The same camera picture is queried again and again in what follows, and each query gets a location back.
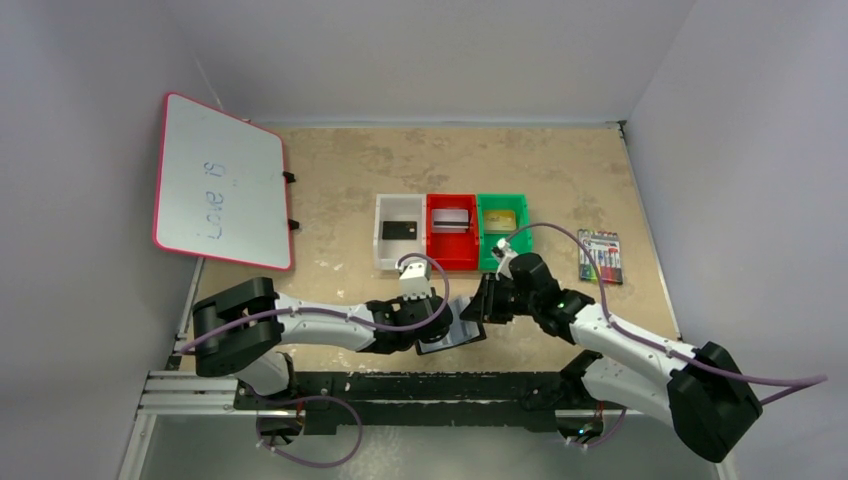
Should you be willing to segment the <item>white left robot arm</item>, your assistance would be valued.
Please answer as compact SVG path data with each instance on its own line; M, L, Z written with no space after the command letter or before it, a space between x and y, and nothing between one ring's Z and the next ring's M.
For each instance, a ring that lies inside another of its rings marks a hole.
M324 345L390 355L415 343L443 339L454 321L447 299L434 291L352 306L306 302L275 292L257 277L197 302L194 338L179 350L195 358L200 377L235 376L255 394L289 389L293 362L279 345Z

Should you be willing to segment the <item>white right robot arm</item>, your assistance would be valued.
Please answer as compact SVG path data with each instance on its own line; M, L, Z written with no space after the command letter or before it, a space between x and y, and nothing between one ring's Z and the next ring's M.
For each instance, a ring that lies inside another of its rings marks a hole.
M535 253L509 274L485 274L462 320L505 324L530 317L546 334L581 347L560 372L568 399L636 410L668 425L693 453L722 462L763 412L722 346L672 341L606 314L599 301L562 288Z

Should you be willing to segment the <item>white credit card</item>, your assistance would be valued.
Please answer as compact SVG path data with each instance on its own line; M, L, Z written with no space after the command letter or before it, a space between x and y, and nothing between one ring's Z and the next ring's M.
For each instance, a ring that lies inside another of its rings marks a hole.
M471 226L469 211L459 208L433 209L430 221L433 233L463 233Z

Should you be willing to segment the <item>black leather card holder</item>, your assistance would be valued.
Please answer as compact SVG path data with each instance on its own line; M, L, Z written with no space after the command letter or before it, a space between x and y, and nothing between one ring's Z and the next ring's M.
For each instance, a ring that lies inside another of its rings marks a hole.
M421 341L418 341L415 344L416 354L419 356L429 355L485 340L487 335L481 323L460 319L460 314L470 304L470 302L470 296L458 296L453 298L449 302L453 321L447 334L440 340L431 343L422 343Z

